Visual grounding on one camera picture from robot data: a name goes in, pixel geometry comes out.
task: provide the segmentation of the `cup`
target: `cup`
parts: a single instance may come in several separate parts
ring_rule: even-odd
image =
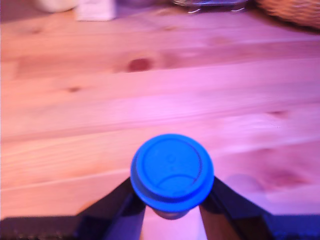
[[[135,153],[130,171],[138,197],[165,219],[178,219],[202,203],[214,183],[214,167],[195,140],[164,134],[151,138]]]

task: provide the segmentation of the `wicker basket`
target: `wicker basket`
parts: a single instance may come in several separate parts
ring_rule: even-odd
[[[269,15],[320,29],[320,0],[256,0]]]

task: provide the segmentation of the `blue lid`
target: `blue lid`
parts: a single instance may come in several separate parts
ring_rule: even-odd
[[[198,142],[183,135],[164,134],[148,140],[135,153],[130,180],[148,206],[163,212],[182,212],[207,197],[214,182],[214,168]]]

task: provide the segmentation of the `wood grain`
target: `wood grain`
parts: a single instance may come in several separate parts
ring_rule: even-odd
[[[7,189],[128,169],[141,144],[165,133],[179,133],[196,139],[215,160],[228,154],[320,139],[320,132],[315,131],[320,128],[319,104],[296,107],[283,114],[285,116],[270,112],[212,119],[203,117],[149,127],[4,142],[1,187]]]
[[[216,176],[266,210],[320,213],[318,32],[257,9],[121,5],[77,22],[3,2],[1,219],[80,212],[165,133],[203,144]],[[174,224],[148,208],[141,238],[206,237],[198,208]]]

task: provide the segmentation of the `white container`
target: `white container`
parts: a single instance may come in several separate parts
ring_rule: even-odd
[[[34,0],[36,7],[44,12],[57,13],[73,9],[78,0]]]
[[[78,0],[78,21],[109,21],[116,17],[116,0]]]

